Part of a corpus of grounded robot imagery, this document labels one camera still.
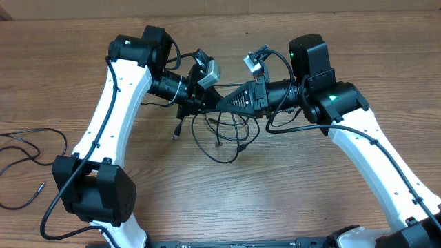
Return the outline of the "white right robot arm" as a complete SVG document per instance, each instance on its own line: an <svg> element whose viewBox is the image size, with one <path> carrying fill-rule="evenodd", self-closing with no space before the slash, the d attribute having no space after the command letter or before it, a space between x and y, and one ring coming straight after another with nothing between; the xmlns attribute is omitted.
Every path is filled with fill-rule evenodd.
<svg viewBox="0 0 441 248"><path fill-rule="evenodd" d="M381 130L366 98L354 84L337 81L327 44L318 34L289 42L290 77L270 82L268 47L244 59L253 79L221 99L217 109L274 120L299 107L308 128L328 136L356 166L387 218L388 230L351 225L312 247L439 247L440 198L410 170Z"/></svg>

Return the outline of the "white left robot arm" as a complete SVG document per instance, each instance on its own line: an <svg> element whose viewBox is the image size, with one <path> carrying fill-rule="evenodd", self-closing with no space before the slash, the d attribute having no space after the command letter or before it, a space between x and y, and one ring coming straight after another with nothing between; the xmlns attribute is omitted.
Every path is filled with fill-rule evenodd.
<svg viewBox="0 0 441 248"><path fill-rule="evenodd" d="M204 51L181 76L169 67L177 44L164 28L147 26L141 37L118 35L108 48L107 81L94 115L70 156L57 156L52 175L55 201L99 230L108 247L150 247L134 217L136 185L124 171L127 141L146 94L178 105L178 118L215 108L221 77L217 62Z"/></svg>

